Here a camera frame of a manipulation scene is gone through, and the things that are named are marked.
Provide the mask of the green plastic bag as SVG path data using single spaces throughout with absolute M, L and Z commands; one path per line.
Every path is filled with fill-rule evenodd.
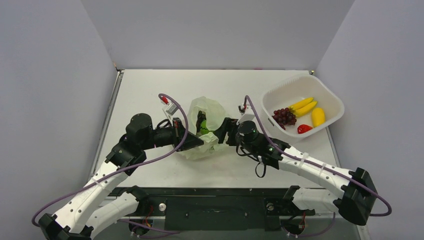
M 203 141 L 203 145 L 179 154 L 194 161 L 222 152 L 226 147 L 219 143 L 219 138 L 213 131 L 218 130 L 227 117 L 230 114 L 218 101 L 205 96 L 193 99 L 187 114 L 188 128 L 190 133 Z

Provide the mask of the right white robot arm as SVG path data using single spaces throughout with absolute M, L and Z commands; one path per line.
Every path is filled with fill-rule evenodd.
M 282 140 L 266 137 L 251 120 L 236 122 L 227 117 L 221 127 L 213 131 L 219 143 L 246 151 L 265 167 L 291 172 L 320 186 L 317 189 L 292 186 L 282 199 L 287 213 L 324 210 L 339 213 L 358 226 L 367 224 L 377 199 L 377 189 L 366 170 L 326 164 Z

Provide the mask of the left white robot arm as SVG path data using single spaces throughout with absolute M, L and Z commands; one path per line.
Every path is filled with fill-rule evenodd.
M 157 147 L 173 149 L 156 160 L 175 152 L 189 150 L 203 141 L 188 130 L 187 115 L 173 118 L 170 126 L 153 128 L 146 113 L 134 115 L 125 134 L 106 156 L 94 176 L 77 192 L 65 195 L 70 200 L 53 214 L 45 213 L 37 225 L 48 240 L 92 240 L 109 225 L 149 209 L 149 195 L 138 186 L 128 188 L 114 201 L 101 207 L 103 200 L 134 171 L 146 165 L 146 151 Z

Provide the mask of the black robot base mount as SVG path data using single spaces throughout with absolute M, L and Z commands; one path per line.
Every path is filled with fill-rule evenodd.
M 163 220 L 168 231 L 277 231 L 314 210 L 300 210 L 290 188 L 141 187 L 143 200 L 127 216 L 141 221 Z

